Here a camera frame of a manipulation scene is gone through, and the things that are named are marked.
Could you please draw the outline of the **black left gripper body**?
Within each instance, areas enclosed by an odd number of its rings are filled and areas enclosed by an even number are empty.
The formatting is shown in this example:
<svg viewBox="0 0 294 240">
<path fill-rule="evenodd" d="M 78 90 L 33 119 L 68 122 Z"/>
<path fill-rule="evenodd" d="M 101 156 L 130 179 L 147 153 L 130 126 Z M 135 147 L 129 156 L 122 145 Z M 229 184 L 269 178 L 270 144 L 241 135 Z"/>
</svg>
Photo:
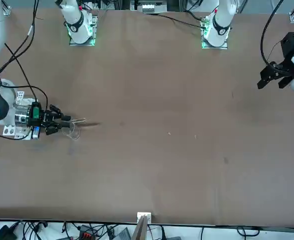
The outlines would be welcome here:
<svg viewBox="0 0 294 240">
<path fill-rule="evenodd" d="M 282 69 L 294 73 L 294 63 L 291 61 L 294 56 L 294 32 L 288 32 L 281 40 L 281 49 L 284 57 L 281 63 Z"/>
</svg>

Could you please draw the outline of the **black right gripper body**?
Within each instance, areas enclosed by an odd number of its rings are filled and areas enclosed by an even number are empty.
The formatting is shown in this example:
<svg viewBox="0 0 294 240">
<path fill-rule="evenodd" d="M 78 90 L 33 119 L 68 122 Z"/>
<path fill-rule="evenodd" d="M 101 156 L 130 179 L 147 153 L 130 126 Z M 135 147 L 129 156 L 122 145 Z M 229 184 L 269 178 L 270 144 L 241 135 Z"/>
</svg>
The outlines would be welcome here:
<svg viewBox="0 0 294 240">
<path fill-rule="evenodd" d="M 52 111 L 43 110 L 39 102 L 35 101 L 30 105 L 28 126 L 47 127 L 51 122 Z"/>
</svg>

